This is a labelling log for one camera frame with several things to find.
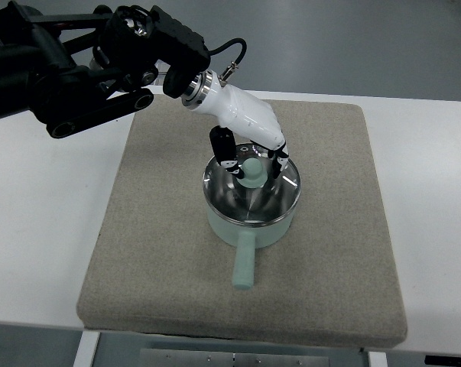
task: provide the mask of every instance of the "gray fabric pad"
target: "gray fabric pad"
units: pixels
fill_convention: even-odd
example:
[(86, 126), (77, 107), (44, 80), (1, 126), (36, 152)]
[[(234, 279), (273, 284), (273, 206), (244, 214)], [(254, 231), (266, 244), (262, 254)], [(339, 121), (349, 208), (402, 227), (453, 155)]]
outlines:
[(308, 346), (391, 347), (407, 324), (358, 106), (269, 101), (302, 180), (287, 234), (231, 285), (206, 220), (210, 116), (156, 96), (131, 127), (77, 305), (86, 328)]

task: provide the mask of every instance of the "saucepan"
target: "saucepan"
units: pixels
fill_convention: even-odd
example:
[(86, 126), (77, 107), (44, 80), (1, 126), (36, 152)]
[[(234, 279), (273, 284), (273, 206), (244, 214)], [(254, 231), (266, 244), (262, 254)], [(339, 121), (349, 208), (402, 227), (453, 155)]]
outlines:
[(224, 242), (235, 246), (232, 285), (248, 290), (254, 285), (255, 250), (285, 235), (300, 196), (300, 175), (292, 160), (277, 179), (271, 175), (268, 151), (252, 143), (237, 145), (239, 180), (213, 157), (203, 175), (208, 222)]

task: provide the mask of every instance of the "cable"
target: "cable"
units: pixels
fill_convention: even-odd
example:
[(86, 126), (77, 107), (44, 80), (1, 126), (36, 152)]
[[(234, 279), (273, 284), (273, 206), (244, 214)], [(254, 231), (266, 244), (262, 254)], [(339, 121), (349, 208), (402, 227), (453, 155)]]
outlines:
[(241, 38), (234, 38), (233, 40), (225, 42), (222, 46), (216, 48), (215, 50), (211, 50), (209, 52), (209, 55), (213, 56), (213, 55), (219, 54), (220, 52), (226, 50), (227, 48), (229, 48), (230, 46), (233, 46), (234, 44), (242, 45), (242, 50), (240, 51), (239, 57), (237, 57), (237, 60), (235, 60), (235, 63), (239, 65), (245, 56), (245, 52), (247, 51), (247, 43)]

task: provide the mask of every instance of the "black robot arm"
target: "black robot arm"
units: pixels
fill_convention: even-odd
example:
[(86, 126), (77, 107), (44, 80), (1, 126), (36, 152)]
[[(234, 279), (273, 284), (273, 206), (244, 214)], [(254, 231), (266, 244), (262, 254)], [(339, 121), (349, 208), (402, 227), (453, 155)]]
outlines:
[[(59, 40), (62, 31), (86, 28), (94, 31)], [(77, 65), (71, 55), (88, 48), (90, 67)], [(9, 2), (0, 10), (0, 118), (31, 110), (53, 138), (64, 138), (149, 106), (154, 96), (144, 87), (158, 60), (170, 65), (164, 93), (181, 96), (211, 54), (203, 37), (157, 6), (42, 15)], [(112, 97), (117, 90), (125, 94)]]

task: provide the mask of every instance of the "white table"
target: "white table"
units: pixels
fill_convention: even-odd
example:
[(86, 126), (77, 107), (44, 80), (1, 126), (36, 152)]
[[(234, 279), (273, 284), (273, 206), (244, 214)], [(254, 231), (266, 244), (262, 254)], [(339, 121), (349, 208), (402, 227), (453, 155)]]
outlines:
[[(396, 349), (461, 355), (461, 102), (255, 95), (362, 107), (409, 328)], [(63, 140), (29, 112), (0, 120), (0, 323), (83, 328), (76, 301), (132, 117)]]

